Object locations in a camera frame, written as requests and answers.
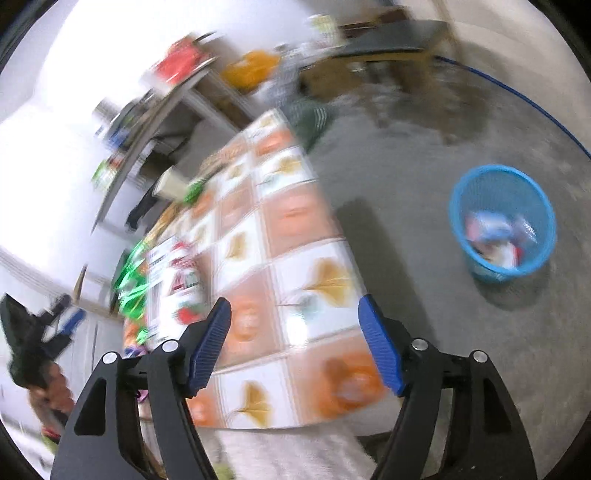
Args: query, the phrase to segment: concrete floor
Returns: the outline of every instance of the concrete floor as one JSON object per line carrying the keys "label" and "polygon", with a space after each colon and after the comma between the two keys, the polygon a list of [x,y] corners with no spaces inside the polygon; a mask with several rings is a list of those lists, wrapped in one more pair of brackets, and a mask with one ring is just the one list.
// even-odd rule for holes
{"label": "concrete floor", "polygon": [[[442,351],[489,354],[521,412],[541,478],[591,408],[591,164],[513,94],[470,74],[463,103],[454,67],[441,65],[437,75],[454,144],[442,143],[421,95],[374,85],[389,125],[377,128],[356,96],[341,97],[310,161],[384,313]],[[473,280],[447,218],[454,184],[489,163],[534,178],[558,223],[548,265],[503,287]],[[443,435],[438,429],[441,445]]]}

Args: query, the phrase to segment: paper cup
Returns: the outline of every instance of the paper cup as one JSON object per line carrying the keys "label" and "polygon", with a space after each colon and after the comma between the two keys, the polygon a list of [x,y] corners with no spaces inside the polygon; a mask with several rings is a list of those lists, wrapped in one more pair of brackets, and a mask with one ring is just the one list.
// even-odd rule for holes
{"label": "paper cup", "polygon": [[182,202],[189,186],[189,181],[176,168],[165,171],[154,186],[154,194],[160,198]]}

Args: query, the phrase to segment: snack package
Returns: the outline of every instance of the snack package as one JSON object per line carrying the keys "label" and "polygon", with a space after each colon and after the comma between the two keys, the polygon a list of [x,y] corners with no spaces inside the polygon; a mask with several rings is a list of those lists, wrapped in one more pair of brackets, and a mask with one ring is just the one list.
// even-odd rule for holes
{"label": "snack package", "polygon": [[173,236],[148,254],[147,345],[178,340],[187,325],[207,316],[203,283],[189,246]]}

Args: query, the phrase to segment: orange bag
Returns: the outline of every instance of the orange bag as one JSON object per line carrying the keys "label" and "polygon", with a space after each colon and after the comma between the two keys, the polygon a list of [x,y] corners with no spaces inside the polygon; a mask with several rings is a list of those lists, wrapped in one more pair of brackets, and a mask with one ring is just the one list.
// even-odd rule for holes
{"label": "orange bag", "polygon": [[278,55],[253,50],[245,54],[242,60],[228,65],[222,71],[222,77],[234,88],[250,92],[267,80],[278,64]]}

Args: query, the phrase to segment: mesh basket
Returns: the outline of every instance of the mesh basket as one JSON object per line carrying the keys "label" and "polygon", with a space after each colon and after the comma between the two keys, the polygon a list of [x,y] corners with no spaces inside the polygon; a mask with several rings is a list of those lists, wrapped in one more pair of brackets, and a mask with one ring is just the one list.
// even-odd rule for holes
{"label": "mesh basket", "polygon": [[[522,215],[533,227],[537,242],[525,249],[516,268],[487,262],[466,240],[466,216],[480,210],[502,213],[511,220]],[[548,197],[536,182],[515,168],[487,165],[469,171],[454,188],[449,216],[468,268],[484,281],[502,282],[533,273],[548,260],[556,243],[556,219]]]}

